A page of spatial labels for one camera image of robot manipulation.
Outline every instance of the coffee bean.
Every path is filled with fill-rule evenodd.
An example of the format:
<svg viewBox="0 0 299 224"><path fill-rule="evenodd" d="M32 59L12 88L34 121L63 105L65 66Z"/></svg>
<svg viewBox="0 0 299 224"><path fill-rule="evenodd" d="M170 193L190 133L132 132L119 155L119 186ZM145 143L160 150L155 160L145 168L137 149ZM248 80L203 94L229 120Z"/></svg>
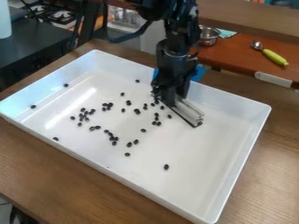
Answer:
<svg viewBox="0 0 299 224"><path fill-rule="evenodd" d="M170 166L168 164L165 164L164 169L167 171L168 169L170 169Z"/></svg>
<svg viewBox="0 0 299 224"><path fill-rule="evenodd" d="M135 109L134 109L134 112L135 112L137 115L140 115L140 113L141 113L140 110L139 110L138 108L135 108Z"/></svg>

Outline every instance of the white plastic tray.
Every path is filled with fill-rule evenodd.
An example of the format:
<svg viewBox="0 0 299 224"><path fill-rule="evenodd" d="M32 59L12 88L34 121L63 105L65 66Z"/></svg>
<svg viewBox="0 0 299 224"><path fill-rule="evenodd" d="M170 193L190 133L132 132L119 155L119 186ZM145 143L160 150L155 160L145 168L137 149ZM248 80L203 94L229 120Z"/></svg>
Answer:
<svg viewBox="0 0 299 224"><path fill-rule="evenodd" d="M152 74L150 67L91 51L1 101L0 115L186 219L215 223L271 108L193 82L188 99L205 112L204 124L193 129L169 109L142 110L145 102L152 102ZM126 100L132 101L131 107ZM112 110L102 112L103 102L113 102ZM82 107L97 111L78 127L78 118L74 122L69 117ZM133 112L136 108L140 115ZM160 113L161 127L151 124L155 112ZM88 130L96 124L100 130ZM117 146L104 129L120 138ZM135 139L140 143L127 148Z"/></svg>

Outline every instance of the wooden table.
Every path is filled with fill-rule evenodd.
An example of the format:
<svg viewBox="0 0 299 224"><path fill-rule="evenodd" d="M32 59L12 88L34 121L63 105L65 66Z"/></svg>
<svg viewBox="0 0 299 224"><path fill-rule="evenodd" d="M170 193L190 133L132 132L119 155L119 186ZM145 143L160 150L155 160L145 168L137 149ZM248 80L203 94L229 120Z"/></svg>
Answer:
<svg viewBox="0 0 299 224"><path fill-rule="evenodd" d="M128 0L109 4L133 10ZM202 25L218 27L284 42L299 42L298 10L243 0L198 0Z"/></svg>
<svg viewBox="0 0 299 224"><path fill-rule="evenodd" d="M277 66L261 52L255 51L250 47L254 39L287 59L289 66L285 68ZM202 47L198 59L203 64L239 74L251 76L256 72L271 74L293 81L293 88L299 88L299 45L239 33L231 38L219 38L214 46Z"/></svg>
<svg viewBox="0 0 299 224"><path fill-rule="evenodd" d="M147 53L93 40L3 91L0 100L92 49L155 65ZM273 107L219 223L299 223L299 95L244 75L210 72L203 82ZM190 223L2 118L0 193L45 223Z"/></svg>

